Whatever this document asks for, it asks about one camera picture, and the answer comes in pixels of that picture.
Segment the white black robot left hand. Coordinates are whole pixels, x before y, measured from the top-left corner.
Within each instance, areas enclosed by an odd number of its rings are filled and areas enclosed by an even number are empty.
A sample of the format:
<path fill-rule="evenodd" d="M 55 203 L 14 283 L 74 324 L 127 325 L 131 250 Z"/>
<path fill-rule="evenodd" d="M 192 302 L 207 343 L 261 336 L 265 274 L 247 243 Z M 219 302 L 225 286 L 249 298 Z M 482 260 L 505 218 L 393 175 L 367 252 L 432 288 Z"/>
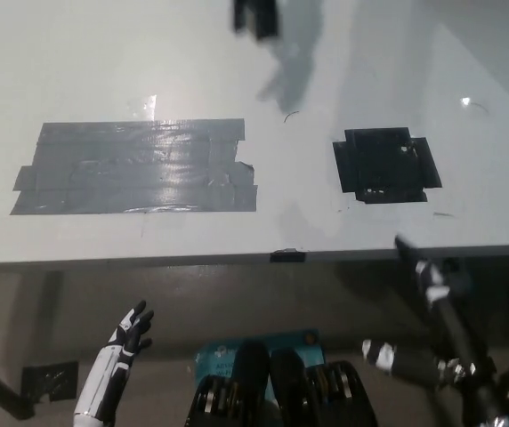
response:
<path fill-rule="evenodd" d="M 77 400 L 74 427 L 113 426 L 117 407 L 127 385 L 133 362 L 152 344 L 144 335 L 154 311 L 140 301 L 115 327 L 99 351 Z"/>

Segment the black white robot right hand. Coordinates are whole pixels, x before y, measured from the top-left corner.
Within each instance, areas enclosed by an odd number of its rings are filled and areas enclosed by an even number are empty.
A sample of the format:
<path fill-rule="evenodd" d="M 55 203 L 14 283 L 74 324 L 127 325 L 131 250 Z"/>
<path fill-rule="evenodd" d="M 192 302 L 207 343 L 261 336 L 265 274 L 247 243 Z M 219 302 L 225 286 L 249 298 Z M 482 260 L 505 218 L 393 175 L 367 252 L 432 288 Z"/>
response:
<path fill-rule="evenodd" d="M 395 247 L 414 277 L 424 300 L 434 333 L 432 355 L 426 355 L 387 342 L 365 340 L 363 358 L 380 371 L 428 390 L 459 384 L 468 378 L 493 376 L 485 346 L 454 304 L 453 286 L 434 261 L 424 257 L 407 240 L 397 236 Z"/>

